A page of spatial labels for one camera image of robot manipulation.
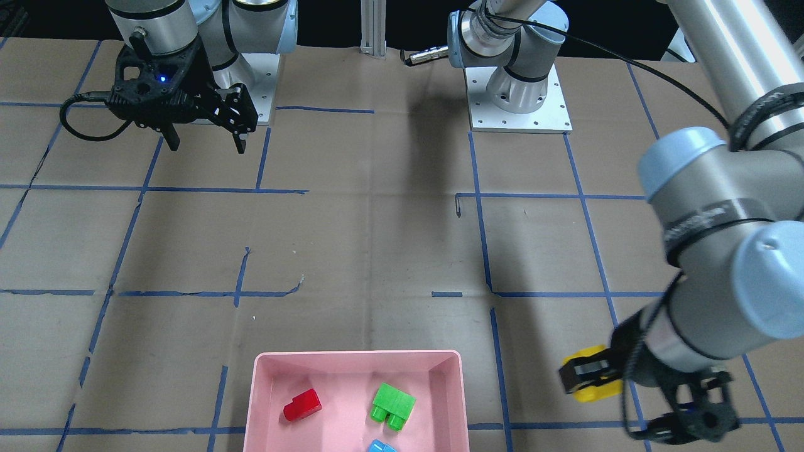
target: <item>blue block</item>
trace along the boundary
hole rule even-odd
[[[368,447],[368,452],[396,452],[396,449],[376,439],[371,442],[371,446]]]

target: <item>red block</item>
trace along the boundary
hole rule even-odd
[[[293,398],[293,401],[285,405],[283,410],[285,419],[288,421],[298,421],[304,419],[310,414],[321,411],[321,402],[318,400],[318,394],[315,389],[302,392]]]

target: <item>robotic arm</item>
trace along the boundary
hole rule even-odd
[[[159,132],[177,150],[174,124],[206,120],[232,133],[238,153],[245,152],[245,139],[263,115],[249,93],[259,83],[257,74],[242,54],[292,51],[296,0],[106,4],[126,44],[117,57],[114,85],[109,92],[67,100],[60,114],[64,128],[83,139],[104,141],[134,123]],[[67,112],[82,101],[104,102],[125,124],[105,137],[78,133],[69,125]]]
[[[804,66],[761,0],[667,3],[724,106],[729,141],[683,129],[642,158],[667,261],[685,278],[559,374],[582,401],[618,393],[621,379],[660,388],[672,412],[637,439],[716,442],[739,426],[723,362],[804,335]],[[691,403],[679,403],[684,386]]]

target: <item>pink tray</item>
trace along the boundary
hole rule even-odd
[[[416,397],[399,433],[369,416],[381,383]],[[287,422],[282,409],[314,388],[323,409]],[[469,452],[461,356],[456,351],[263,353],[254,361],[244,452]]]

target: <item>yellow block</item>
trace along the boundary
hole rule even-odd
[[[575,355],[570,355],[564,358],[564,362],[562,364],[568,363],[569,360],[574,360],[575,358],[584,358],[586,356],[600,353],[604,350],[605,345],[596,345],[594,347],[585,348],[577,352]],[[572,396],[575,397],[575,400],[579,402],[591,403],[601,401],[611,396],[616,396],[617,394],[622,394],[622,380],[614,380],[611,383],[603,384],[602,386],[588,386],[580,391],[575,391]]]

